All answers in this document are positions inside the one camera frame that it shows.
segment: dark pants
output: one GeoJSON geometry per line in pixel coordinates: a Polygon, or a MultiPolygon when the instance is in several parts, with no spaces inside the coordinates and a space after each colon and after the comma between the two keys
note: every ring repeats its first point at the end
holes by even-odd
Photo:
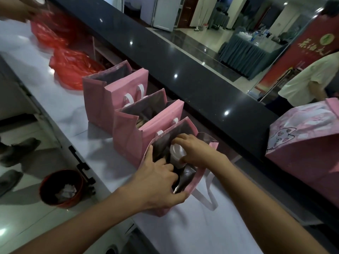
{"type": "Polygon", "coordinates": [[[278,95],[272,102],[265,105],[270,111],[273,111],[279,117],[282,116],[285,112],[289,111],[291,108],[294,108],[287,99],[278,95]]]}

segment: mop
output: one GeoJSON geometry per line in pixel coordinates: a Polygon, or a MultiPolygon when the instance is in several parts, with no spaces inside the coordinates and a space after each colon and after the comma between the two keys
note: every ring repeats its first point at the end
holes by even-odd
{"type": "Polygon", "coordinates": [[[205,0],[202,0],[202,5],[201,5],[201,10],[200,10],[198,25],[197,25],[197,27],[194,29],[194,31],[201,31],[200,28],[202,28],[202,27],[199,26],[199,25],[200,25],[200,17],[201,17],[201,13],[202,13],[202,8],[204,7],[204,2],[205,2],[205,0]]]}

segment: white countertop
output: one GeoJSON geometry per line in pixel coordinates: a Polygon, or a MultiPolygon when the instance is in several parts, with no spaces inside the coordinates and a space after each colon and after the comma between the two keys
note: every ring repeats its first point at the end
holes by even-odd
{"type": "MultiPolygon", "coordinates": [[[[112,137],[88,123],[82,92],[64,89],[54,80],[51,52],[37,47],[29,24],[1,21],[0,32],[3,59],[100,179],[97,182],[115,191],[135,168],[114,150],[112,137]]],[[[197,188],[207,196],[205,178],[197,188]]],[[[215,211],[190,196],[164,217],[140,213],[133,220],[161,254],[262,253],[232,201],[215,185],[211,191],[219,203],[215,211]]]]}

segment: pink gift bag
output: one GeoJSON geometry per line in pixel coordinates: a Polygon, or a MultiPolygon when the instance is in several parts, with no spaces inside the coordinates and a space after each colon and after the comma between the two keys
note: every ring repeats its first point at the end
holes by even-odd
{"type": "Polygon", "coordinates": [[[109,134],[113,111],[144,97],[148,70],[132,71],[127,61],[82,79],[88,121],[109,134]]]}
{"type": "Polygon", "coordinates": [[[180,120],[184,102],[167,101],[165,89],[114,112],[114,148],[136,168],[157,132],[180,120]],[[137,128],[138,120],[145,124],[137,128]]]}
{"type": "MultiPolygon", "coordinates": [[[[214,149],[217,149],[218,142],[211,136],[206,133],[198,133],[197,128],[194,126],[192,121],[186,117],[175,125],[171,126],[164,132],[159,132],[159,136],[155,137],[150,145],[153,145],[153,161],[157,161],[160,158],[165,157],[167,163],[170,161],[170,146],[172,140],[177,137],[179,134],[193,134],[198,139],[208,143],[214,149]]],[[[182,191],[188,192],[192,194],[195,198],[197,198],[203,205],[205,205],[210,210],[215,210],[218,207],[218,203],[214,198],[214,195],[210,191],[210,185],[212,183],[212,179],[214,175],[209,173],[206,178],[206,187],[207,193],[210,197],[210,202],[203,196],[201,192],[199,192],[196,187],[203,175],[205,174],[206,168],[196,168],[191,164],[186,164],[184,168],[177,169],[174,168],[174,172],[178,174],[178,181],[172,186],[174,193],[179,193],[182,191]]],[[[154,214],[157,216],[165,215],[170,209],[156,209],[153,210],[154,214]]]]}
{"type": "Polygon", "coordinates": [[[339,100],[287,111],[269,130],[266,157],[339,208],[339,100]]]}

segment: table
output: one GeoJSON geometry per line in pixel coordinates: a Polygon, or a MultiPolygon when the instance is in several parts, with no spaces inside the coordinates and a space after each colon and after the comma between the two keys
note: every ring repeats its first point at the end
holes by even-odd
{"type": "Polygon", "coordinates": [[[217,25],[218,27],[221,26],[223,29],[226,29],[229,20],[230,20],[229,16],[214,9],[209,19],[208,28],[210,28],[213,25],[217,25]]]}
{"type": "Polygon", "coordinates": [[[219,61],[248,79],[253,79],[272,64],[285,47],[268,38],[256,37],[253,42],[249,42],[235,34],[227,44],[221,46],[219,61]]]}
{"type": "MultiPolygon", "coordinates": [[[[96,180],[97,194],[99,188],[107,194],[115,191],[135,168],[114,150],[110,135],[88,123],[82,91],[64,89],[55,81],[49,68],[52,52],[37,47],[29,24],[1,21],[0,31],[1,56],[13,77],[90,167],[86,174],[96,180]]],[[[205,183],[203,178],[197,188],[207,196],[205,183]]],[[[215,185],[211,190],[219,203],[215,211],[190,196],[164,217],[140,213],[133,220],[161,254],[262,254],[232,201],[215,185]]]]}

